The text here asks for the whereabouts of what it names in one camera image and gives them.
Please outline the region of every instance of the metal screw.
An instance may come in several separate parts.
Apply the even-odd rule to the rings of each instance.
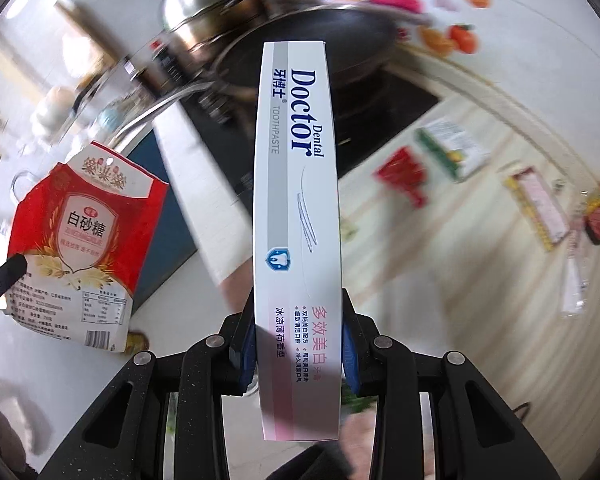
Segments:
[[[224,344],[224,337],[218,334],[210,335],[206,338],[205,343],[209,348],[218,348]]]
[[[461,365],[464,363],[464,356],[460,352],[449,352],[446,355],[446,360],[453,365]]]
[[[134,363],[138,366],[147,364],[151,360],[151,354],[149,352],[138,352],[134,355]]]
[[[374,339],[374,345],[378,348],[391,348],[392,344],[394,344],[394,342],[391,341],[391,338],[385,335],[379,335]]]

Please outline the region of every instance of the red and white bag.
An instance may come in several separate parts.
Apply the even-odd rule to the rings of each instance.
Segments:
[[[26,275],[7,314],[58,339],[123,352],[132,297],[168,184],[92,142],[16,209],[8,255]]]

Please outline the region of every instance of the tooth logo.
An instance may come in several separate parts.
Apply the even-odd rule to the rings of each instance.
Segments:
[[[291,257],[289,249],[272,249],[267,254],[267,264],[273,270],[289,270]]]

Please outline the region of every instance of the toothpaste box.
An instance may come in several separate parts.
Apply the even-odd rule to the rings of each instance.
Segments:
[[[338,437],[342,274],[324,43],[266,43],[253,198],[253,266],[265,440]]]

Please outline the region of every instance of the countertop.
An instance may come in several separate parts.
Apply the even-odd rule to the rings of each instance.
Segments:
[[[502,97],[490,96],[488,85],[484,99],[478,92],[475,100],[475,81],[463,88],[457,74],[425,77],[402,64],[392,70],[440,102],[339,181],[341,216],[356,229],[342,244],[344,286],[357,311],[372,316],[382,332],[418,351],[462,351],[512,408],[530,401],[526,426],[563,478],[579,478],[600,448],[600,247],[590,252],[585,313],[564,318],[566,244],[544,251],[498,170],[520,160],[549,183],[565,179],[558,200],[567,212],[593,179],[564,146],[539,149],[558,144],[533,137],[531,120],[512,120],[513,105],[495,105]],[[414,146],[416,127],[439,117],[464,126],[491,150],[491,161],[453,184],[423,154],[430,203],[413,210],[372,173],[398,147]],[[532,126],[525,131],[520,124]],[[245,269],[242,286],[248,287],[250,217],[180,105],[154,127],[212,279],[222,286]]]

